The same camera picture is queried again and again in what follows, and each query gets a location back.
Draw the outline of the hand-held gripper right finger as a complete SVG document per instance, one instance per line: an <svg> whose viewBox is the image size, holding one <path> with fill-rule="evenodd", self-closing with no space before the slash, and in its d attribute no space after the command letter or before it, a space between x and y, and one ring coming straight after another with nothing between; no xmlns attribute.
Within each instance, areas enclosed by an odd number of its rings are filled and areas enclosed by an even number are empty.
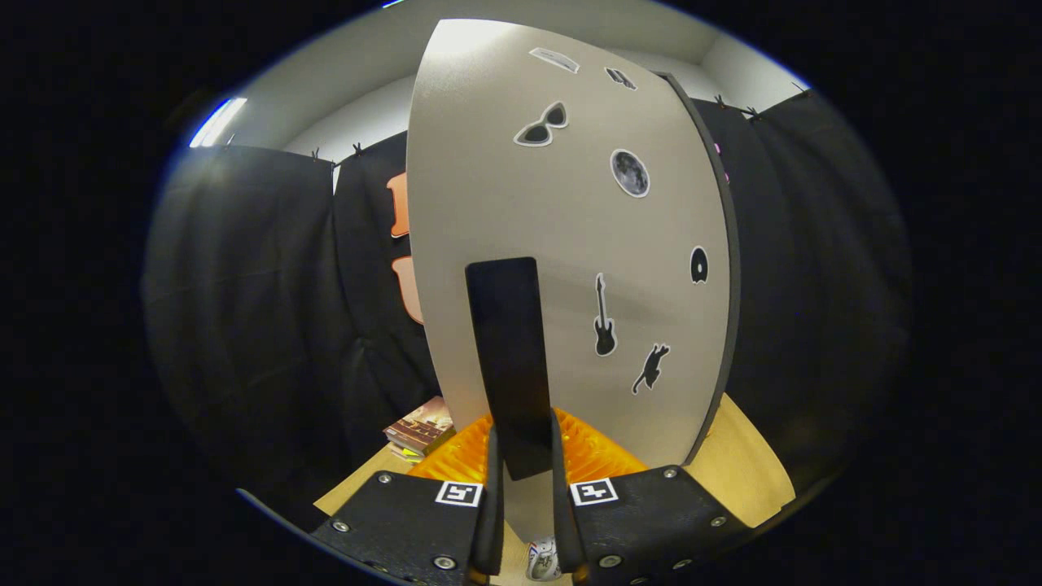
<svg viewBox="0 0 1042 586"><path fill-rule="evenodd" d="M753 529L680 465L641 466L562 409L552 418L559 570L574 585L685 585Z"/></svg>

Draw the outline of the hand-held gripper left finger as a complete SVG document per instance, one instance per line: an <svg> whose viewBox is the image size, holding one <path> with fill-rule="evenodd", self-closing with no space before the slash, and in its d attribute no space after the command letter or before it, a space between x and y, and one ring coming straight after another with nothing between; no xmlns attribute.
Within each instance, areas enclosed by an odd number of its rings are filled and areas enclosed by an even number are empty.
<svg viewBox="0 0 1042 586"><path fill-rule="evenodd" d="M312 537L410 585L487 585L505 544L503 459L490 415L405 474L366 479Z"/></svg>

